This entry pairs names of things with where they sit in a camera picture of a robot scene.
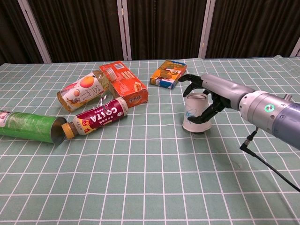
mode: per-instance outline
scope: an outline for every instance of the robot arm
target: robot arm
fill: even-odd
[[[188,117],[189,121],[205,123],[224,108],[232,108],[241,111],[243,119],[300,150],[300,105],[290,101],[290,95],[280,98],[208,74],[184,75],[179,81],[191,81],[183,97],[200,88],[213,100],[202,115]]]

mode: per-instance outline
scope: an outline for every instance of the black curtain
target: black curtain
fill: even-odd
[[[133,60],[198,57],[206,0],[127,0]]]
[[[300,0],[216,0],[206,58],[290,56]]]
[[[53,62],[122,60],[116,0],[29,0]]]
[[[0,0],[0,65],[42,63],[17,0]]]

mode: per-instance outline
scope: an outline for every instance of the bottle label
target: bottle label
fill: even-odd
[[[107,123],[127,115],[125,107],[115,99],[108,104],[88,110],[76,116],[74,125],[80,135],[86,135]]]
[[[72,110],[86,104],[103,92],[102,85],[93,73],[87,74],[60,91],[63,99]]]
[[[0,127],[5,127],[6,120],[8,116],[11,114],[9,111],[0,110]]]

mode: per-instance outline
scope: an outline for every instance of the white paper cup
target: white paper cup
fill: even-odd
[[[193,133],[203,133],[211,128],[211,122],[195,124],[188,120],[190,116],[200,116],[209,106],[207,95],[203,93],[191,93],[185,97],[185,111],[183,119],[183,128]]]

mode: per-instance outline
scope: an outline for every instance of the small cardboard box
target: small cardboard box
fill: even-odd
[[[156,86],[173,89],[178,79],[184,74],[187,66],[185,63],[171,60],[164,61],[150,78],[150,83]]]
[[[114,77],[114,81],[108,77],[109,91],[115,98],[122,97],[129,108],[148,101],[147,87],[121,61],[104,64],[100,70]]]

